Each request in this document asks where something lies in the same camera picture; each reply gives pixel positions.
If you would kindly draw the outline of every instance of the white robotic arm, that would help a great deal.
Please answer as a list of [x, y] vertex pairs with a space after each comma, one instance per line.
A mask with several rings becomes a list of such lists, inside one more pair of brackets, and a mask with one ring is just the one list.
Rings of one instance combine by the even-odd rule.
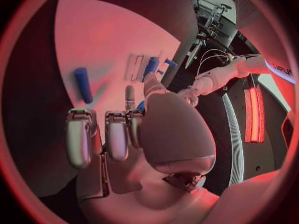
[[225, 86], [233, 78], [242, 78], [250, 73], [269, 73], [262, 56], [249, 59], [245, 57], [235, 58], [229, 65], [217, 67], [195, 77], [192, 86], [181, 90], [178, 94], [193, 106], [198, 103], [198, 96], [208, 95]]

